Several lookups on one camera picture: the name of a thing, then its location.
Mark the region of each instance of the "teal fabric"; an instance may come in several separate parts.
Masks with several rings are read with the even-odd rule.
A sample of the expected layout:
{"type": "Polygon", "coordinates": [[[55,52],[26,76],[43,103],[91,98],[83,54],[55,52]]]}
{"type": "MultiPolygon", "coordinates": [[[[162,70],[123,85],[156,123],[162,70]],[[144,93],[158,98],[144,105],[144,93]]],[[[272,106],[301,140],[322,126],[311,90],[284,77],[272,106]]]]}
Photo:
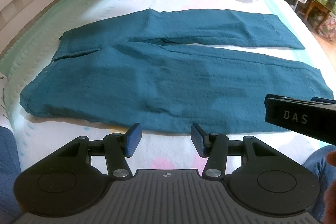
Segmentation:
{"type": "MultiPolygon", "coordinates": [[[[215,9],[179,12],[146,9],[72,29],[64,33],[61,44],[67,45],[65,55],[71,55],[81,49],[87,52],[89,45],[100,48],[126,41],[304,49],[277,15],[215,9]]],[[[59,50],[55,58],[62,55],[59,50]]]]}
{"type": "MultiPolygon", "coordinates": [[[[206,43],[196,30],[184,31],[176,44],[160,42],[163,31],[137,35],[150,32],[141,21],[141,28],[130,21],[128,34],[108,37],[126,22],[106,22],[64,34],[52,63],[21,92],[27,112],[125,127],[140,122],[145,130],[174,133],[188,133],[194,122],[208,132],[274,132],[283,129],[264,121],[267,93],[333,99],[320,70],[305,63],[178,44],[206,43]]],[[[174,27],[166,25],[165,33],[172,35],[174,27]]]]}

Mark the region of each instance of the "mattress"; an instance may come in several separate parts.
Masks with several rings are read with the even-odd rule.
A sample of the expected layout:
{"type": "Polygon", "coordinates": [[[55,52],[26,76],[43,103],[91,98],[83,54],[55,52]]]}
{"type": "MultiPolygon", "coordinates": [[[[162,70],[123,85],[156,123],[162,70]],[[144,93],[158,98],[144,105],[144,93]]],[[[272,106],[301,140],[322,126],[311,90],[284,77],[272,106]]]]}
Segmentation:
{"type": "MultiPolygon", "coordinates": [[[[288,48],[242,48],[234,46],[209,46],[230,50],[268,54],[288,60],[305,62],[321,70],[326,84],[336,92],[336,72],[325,53],[301,20],[284,0],[61,0],[42,16],[0,60],[0,72],[8,76],[4,100],[8,118],[16,138],[21,169],[25,170],[48,154],[78,136],[90,140],[102,139],[105,135],[121,132],[102,123],[91,123],[70,118],[36,118],[20,106],[20,92],[38,73],[47,66],[58,45],[59,37],[72,28],[90,22],[129,14],[135,11],[180,11],[187,9],[232,9],[252,13],[276,14],[298,37],[305,50],[288,48]]],[[[327,145],[294,132],[229,134],[232,140],[242,140],[245,135],[254,135],[302,164],[308,156],[327,145]]],[[[92,165],[107,174],[104,157],[92,157],[92,165]]],[[[144,132],[132,158],[127,162],[136,169],[188,169],[200,172],[206,159],[198,156],[189,135],[144,132]]],[[[240,166],[240,157],[229,156],[226,173],[240,166]]]]}

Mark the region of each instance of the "blue gripper pad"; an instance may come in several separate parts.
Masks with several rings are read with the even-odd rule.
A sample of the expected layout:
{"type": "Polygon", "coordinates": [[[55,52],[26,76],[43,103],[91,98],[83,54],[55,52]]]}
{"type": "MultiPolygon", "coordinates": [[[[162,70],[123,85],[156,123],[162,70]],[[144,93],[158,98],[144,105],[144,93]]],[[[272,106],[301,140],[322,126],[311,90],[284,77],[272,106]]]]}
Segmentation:
{"type": "Polygon", "coordinates": [[[140,123],[135,123],[125,133],[125,157],[132,157],[142,137],[142,127],[140,123]]]}
{"type": "Polygon", "coordinates": [[[200,130],[202,130],[202,128],[200,127],[198,128],[196,124],[192,124],[190,129],[190,136],[199,156],[205,158],[207,157],[207,155],[206,155],[206,147],[203,142],[202,133],[203,135],[206,133],[204,132],[204,130],[202,130],[202,132],[200,132],[200,130]]]}

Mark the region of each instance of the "blue jeans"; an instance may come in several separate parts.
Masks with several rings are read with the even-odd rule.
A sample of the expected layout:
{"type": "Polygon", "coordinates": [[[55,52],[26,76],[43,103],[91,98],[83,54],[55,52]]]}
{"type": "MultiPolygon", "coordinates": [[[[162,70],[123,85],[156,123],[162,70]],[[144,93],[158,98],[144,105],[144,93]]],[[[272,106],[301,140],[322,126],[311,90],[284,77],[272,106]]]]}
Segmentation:
{"type": "MultiPolygon", "coordinates": [[[[336,167],[326,163],[326,155],[336,150],[329,145],[315,151],[303,164],[320,180],[320,194],[310,213],[321,220],[324,211],[323,194],[328,186],[336,179],[336,167]]],[[[20,163],[13,133],[7,128],[0,127],[0,223],[8,224],[22,213],[13,194],[13,184],[20,174],[20,163]]]]}
{"type": "Polygon", "coordinates": [[[329,185],[336,179],[336,167],[326,162],[326,156],[328,152],[335,150],[336,146],[334,145],[322,147],[311,154],[303,164],[303,166],[314,173],[320,181],[320,194],[316,199],[315,205],[310,210],[310,213],[320,221],[324,212],[323,195],[329,185]]]}

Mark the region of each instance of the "circular pad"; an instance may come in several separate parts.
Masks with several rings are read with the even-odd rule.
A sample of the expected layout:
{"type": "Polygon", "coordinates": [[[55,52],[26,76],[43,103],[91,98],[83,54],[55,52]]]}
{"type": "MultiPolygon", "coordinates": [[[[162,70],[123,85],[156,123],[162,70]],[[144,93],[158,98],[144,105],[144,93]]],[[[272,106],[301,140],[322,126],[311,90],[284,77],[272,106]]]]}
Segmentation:
{"type": "Polygon", "coordinates": [[[260,187],[273,193],[285,193],[296,186],[295,177],[289,173],[277,170],[261,173],[257,180],[260,187]]]}
{"type": "Polygon", "coordinates": [[[70,190],[77,183],[74,174],[66,171],[51,171],[37,181],[41,190],[48,193],[62,193],[70,190]]]}

